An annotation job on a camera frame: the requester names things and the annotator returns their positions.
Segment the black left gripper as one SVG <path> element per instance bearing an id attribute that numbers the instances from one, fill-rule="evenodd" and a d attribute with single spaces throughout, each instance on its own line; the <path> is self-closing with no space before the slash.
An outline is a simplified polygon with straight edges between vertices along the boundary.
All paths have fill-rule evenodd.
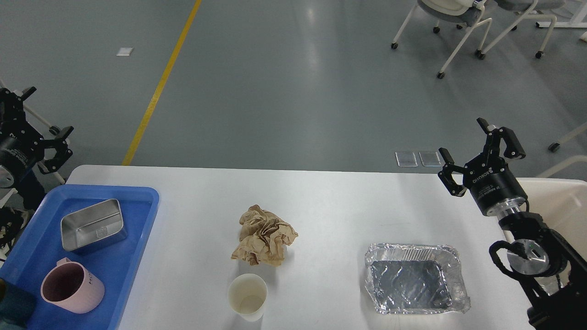
<path id="1" fill-rule="evenodd" d="M 0 90 L 1 115 L 0 131 L 3 138 L 0 144 L 0 187 L 15 188 L 37 163 L 40 173 L 55 173 L 71 158 L 67 138 L 73 126 L 66 126 L 53 139 L 40 138 L 35 144 L 27 145 L 19 140 L 37 140 L 37 130 L 27 121 L 23 102 L 37 89 L 27 88 L 19 96 L 8 88 Z M 52 158 L 44 158 L 46 149 L 54 149 Z"/>

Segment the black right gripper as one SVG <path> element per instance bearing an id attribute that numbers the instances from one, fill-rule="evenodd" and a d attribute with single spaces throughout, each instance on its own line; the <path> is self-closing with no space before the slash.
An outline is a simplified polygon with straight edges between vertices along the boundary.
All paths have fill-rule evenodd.
<path id="1" fill-rule="evenodd" d="M 476 157 L 476 164 L 470 169 L 457 166 L 449 151 L 439 148 L 444 165 L 437 175 L 451 196 L 462 197 L 469 190 L 482 215 L 494 216 L 497 213 L 495 207 L 499 204 L 519 206 L 527 201 L 527 193 L 511 173 L 507 162 L 507 159 L 525 158 L 526 151 L 513 130 L 491 125 L 481 117 L 476 121 L 486 134 L 486 142 Z M 467 173 L 467 187 L 458 184 L 453 173 Z"/>

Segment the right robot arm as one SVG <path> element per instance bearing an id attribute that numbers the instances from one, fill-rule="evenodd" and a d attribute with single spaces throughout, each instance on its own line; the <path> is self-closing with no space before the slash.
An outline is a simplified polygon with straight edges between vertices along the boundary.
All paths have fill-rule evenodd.
<path id="1" fill-rule="evenodd" d="M 528 196 L 508 167 L 508 160 L 526 157 L 516 134 L 483 118 L 476 121 L 486 134 L 482 152 L 458 166 L 446 148 L 439 148 L 444 165 L 438 177 L 452 196 L 470 192 L 482 215 L 497 217 L 500 228 L 511 232 L 513 242 L 494 242 L 489 253 L 530 301 L 529 324 L 537 330 L 584 330 L 585 259 L 540 214 L 520 209 Z"/>

